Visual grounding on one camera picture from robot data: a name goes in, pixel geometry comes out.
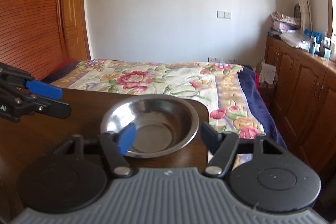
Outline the small steel bowl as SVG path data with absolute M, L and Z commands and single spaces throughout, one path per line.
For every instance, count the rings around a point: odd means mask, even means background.
M 175 96 L 132 96 L 105 113 L 100 132 L 120 132 L 130 123 L 136 139 L 126 156 L 150 159 L 186 147 L 198 132 L 199 117 L 189 102 Z

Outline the red and navy bedding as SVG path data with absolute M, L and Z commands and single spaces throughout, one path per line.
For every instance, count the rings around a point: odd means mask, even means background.
M 48 76 L 43 78 L 41 82 L 51 84 L 58 79 L 63 78 L 72 72 L 78 65 L 79 61 L 76 59 L 68 59 L 60 63 Z

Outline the wooden slatted wardrobe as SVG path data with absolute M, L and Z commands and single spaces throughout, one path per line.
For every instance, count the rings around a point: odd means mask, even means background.
M 90 57 L 84 0 L 1 0 L 1 62 L 43 79 Z

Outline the white paper bag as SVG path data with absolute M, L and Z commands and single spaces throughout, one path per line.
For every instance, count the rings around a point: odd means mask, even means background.
M 260 86 L 274 87 L 278 81 L 277 68 L 267 63 L 258 63 L 256 73 L 259 76 Z

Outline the wooden side cabinet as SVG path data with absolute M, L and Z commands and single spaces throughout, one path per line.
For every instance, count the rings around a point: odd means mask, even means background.
M 292 153 L 317 173 L 335 165 L 335 62 L 266 38 L 278 81 L 270 113 Z

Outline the clear plastic bags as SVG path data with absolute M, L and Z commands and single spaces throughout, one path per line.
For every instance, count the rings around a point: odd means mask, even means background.
M 284 32 L 280 34 L 280 38 L 292 48 L 298 48 L 307 52 L 309 51 L 310 40 L 301 31 L 291 30 Z

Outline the stack of papers and boxes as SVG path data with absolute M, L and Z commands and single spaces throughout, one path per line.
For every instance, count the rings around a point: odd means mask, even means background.
M 280 37 L 280 35 L 288 32 L 298 32 L 301 29 L 301 19 L 287 16 L 278 11 L 270 14 L 272 26 L 268 32 L 269 36 Z

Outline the toiletry bottles group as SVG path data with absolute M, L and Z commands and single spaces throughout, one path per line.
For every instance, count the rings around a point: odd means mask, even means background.
M 310 54 L 322 57 L 324 60 L 331 60 L 335 53 L 335 44 L 331 42 L 331 38 L 308 29 L 304 29 L 303 34 L 308 38 Z

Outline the wall power strip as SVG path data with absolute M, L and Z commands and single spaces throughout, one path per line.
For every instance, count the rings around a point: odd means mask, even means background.
M 234 59 L 225 59 L 222 57 L 209 57 L 207 60 L 209 63 L 219 63 L 219 64 L 240 64 L 240 61 Z

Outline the white wall switch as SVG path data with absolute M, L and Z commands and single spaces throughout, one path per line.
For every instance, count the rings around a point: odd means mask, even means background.
M 217 18 L 219 19 L 231 19 L 231 13 L 228 11 L 217 11 Z

